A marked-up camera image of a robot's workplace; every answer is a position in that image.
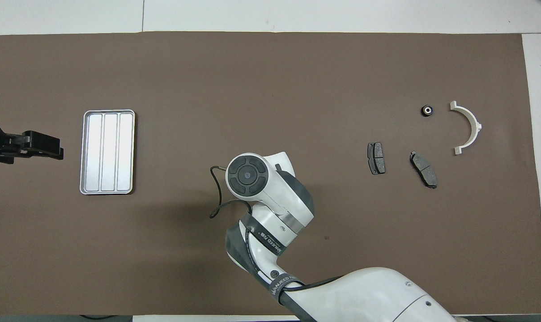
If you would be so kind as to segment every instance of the black cable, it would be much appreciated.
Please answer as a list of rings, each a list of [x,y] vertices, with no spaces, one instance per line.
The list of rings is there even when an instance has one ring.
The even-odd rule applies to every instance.
[[[215,179],[215,183],[217,184],[217,189],[219,190],[219,206],[220,206],[221,203],[223,202],[223,192],[221,191],[221,185],[219,185],[219,180],[217,180],[217,177],[215,176],[213,169],[219,169],[223,171],[226,171],[226,169],[223,167],[219,167],[218,165],[213,165],[211,167],[211,175],[213,176],[213,179]],[[219,214],[219,209],[220,208],[217,208],[217,212],[215,214],[211,214],[211,218],[215,218],[215,216]]]
[[[485,320],[489,320],[491,322],[499,322],[497,320],[493,320],[492,318],[488,317],[488,316],[485,316],[485,315],[482,315],[481,318],[485,318]]]
[[[213,210],[213,212],[211,212],[211,216],[209,216],[209,218],[215,218],[215,216],[219,213],[219,210],[222,207],[227,206],[228,204],[231,204],[231,203],[235,203],[235,202],[240,202],[240,203],[245,204],[248,207],[248,213],[252,214],[252,207],[250,206],[250,204],[248,202],[246,202],[244,200],[240,200],[240,199],[233,199],[233,200],[229,200],[229,201],[219,205],[215,210]]]
[[[100,318],[92,318],[91,316],[86,316],[86,315],[82,315],[82,314],[80,314],[80,316],[82,318],[86,318],[88,320],[105,320],[106,318],[112,318],[112,317],[117,316],[117,315],[107,315],[107,316],[102,316]]]

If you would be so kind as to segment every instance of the semicircular metal bracket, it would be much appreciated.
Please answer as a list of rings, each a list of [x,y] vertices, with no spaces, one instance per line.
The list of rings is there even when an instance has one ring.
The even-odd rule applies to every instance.
[[[461,154],[461,149],[468,147],[469,145],[471,145],[471,143],[473,143],[473,141],[475,141],[475,139],[477,138],[477,133],[481,131],[481,123],[477,122],[477,118],[475,118],[475,115],[473,115],[470,110],[462,106],[458,106],[456,101],[450,103],[450,108],[451,110],[463,114],[471,124],[471,136],[469,136],[467,142],[465,142],[464,145],[459,145],[459,147],[454,148],[455,155],[458,155]]]

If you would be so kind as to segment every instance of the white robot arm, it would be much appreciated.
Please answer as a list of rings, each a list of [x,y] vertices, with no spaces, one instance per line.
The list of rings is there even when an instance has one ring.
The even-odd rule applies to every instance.
[[[304,285],[276,263],[315,214],[312,197],[294,177],[286,153],[243,153],[229,163],[225,174],[233,195],[255,202],[252,212],[227,230],[227,254],[301,321],[455,321],[420,287],[387,268],[361,269]]]

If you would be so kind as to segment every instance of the small black round part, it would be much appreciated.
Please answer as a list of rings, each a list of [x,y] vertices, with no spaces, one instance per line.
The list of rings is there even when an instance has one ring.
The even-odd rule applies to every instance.
[[[423,116],[431,116],[434,113],[434,108],[432,108],[429,105],[426,105],[422,107],[422,115]]]
[[[238,180],[243,185],[252,185],[256,181],[256,169],[250,165],[245,165],[238,171]]]

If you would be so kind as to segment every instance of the black circular control pad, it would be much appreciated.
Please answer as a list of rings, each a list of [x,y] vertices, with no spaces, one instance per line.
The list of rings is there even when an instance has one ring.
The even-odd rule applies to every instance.
[[[243,155],[231,162],[227,171],[229,185],[241,196],[254,196],[268,181],[268,169],[259,157]]]

